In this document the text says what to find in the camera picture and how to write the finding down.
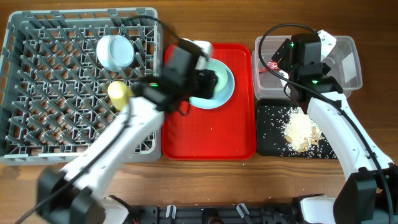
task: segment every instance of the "red tray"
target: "red tray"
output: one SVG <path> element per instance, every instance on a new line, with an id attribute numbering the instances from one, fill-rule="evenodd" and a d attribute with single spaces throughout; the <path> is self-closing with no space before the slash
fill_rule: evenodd
<path id="1" fill-rule="evenodd" d="M 235 78 L 232 97 L 223 106 L 189 114 L 169 114 L 162 128 L 162 150 L 176 160 L 242 160 L 256 151 L 251 53 L 242 44 L 213 44 L 213 56 Z"/>

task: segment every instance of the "light blue bowl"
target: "light blue bowl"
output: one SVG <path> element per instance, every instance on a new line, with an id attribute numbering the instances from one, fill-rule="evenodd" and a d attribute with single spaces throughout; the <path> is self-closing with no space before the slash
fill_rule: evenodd
<path id="1" fill-rule="evenodd" d="M 229 69 L 228 66 L 226 66 L 223 62 L 220 62 L 219 60 L 210 59 L 210 61 L 219 63 L 223 68 L 225 68 L 228 75 L 228 81 L 226 82 L 225 87 L 218 93 L 214 93 L 211 99 L 207 100 L 197 97 L 190 97 L 191 105 L 206 110 L 214 109 L 224 105 L 231 98 L 235 89 L 235 79 L 231 69 Z"/>

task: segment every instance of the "white cup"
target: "white cup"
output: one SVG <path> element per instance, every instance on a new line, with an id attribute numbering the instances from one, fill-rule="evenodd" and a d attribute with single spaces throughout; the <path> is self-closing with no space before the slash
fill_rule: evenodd
<path id="1" fill-rule="evenodd" d="M 106 35 L 98 41 L 96 54 L 104 68 L 118 72 L 132 64 L 134 47 L 121 35 Z"/>

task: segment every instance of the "yellow sponge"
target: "yellow sponge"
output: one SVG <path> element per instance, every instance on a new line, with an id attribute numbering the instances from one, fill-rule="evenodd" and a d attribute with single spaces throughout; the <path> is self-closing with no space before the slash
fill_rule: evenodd
<path id="1" fill-rule="evenodd" d="M 129 98 L 134 96 L 130 88 L 121 81 L 112 82 L 108 86 L 108 95 L 113 106 L 119 111 L 123 110 L 128 105 Z"/>

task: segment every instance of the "black tray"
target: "black tray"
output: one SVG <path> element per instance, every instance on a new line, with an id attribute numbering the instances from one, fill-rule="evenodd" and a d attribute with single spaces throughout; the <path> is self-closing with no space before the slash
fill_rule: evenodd
<path id="1" fill-rule="evenodd" d="M 286 123 L 289 122 L 287 112 L 292 107 L 295 108 L 297 105 L 293 105 L 290 100 L 262 99 L 257 102 L 257 152 L 263 156 L 336 159 L 336 155 L 326 138 L 325 140 L 320 140 L 319 146 L 315 146 L 313 150 L 310 149 L 307 152 L 301 153 L 289 151 L 282 133 L 283 130 L 281 127 L 283 123 L 278 122 L 277 119 L 281 119 Z"/>

